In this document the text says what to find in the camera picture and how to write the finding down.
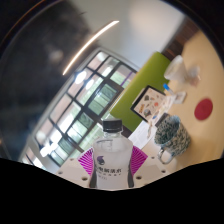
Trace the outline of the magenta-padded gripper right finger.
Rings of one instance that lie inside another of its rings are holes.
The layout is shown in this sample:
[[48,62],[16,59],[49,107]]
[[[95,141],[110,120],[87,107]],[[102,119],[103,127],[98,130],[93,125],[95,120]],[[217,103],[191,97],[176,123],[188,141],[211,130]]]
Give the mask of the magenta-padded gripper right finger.
[[169,174],[170,172],[155,155],[147,155],[138,147],[133,147],[128,174],[128,186],[130,188],[146,186]]

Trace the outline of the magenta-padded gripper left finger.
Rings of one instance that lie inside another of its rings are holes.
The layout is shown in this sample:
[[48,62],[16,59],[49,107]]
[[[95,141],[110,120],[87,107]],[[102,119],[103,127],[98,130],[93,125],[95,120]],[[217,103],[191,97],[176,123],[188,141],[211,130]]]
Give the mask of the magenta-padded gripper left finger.
[[92,149],[77,158],[69,158],[56,172],[56,175],[84,188],[95,188],[94,162]]

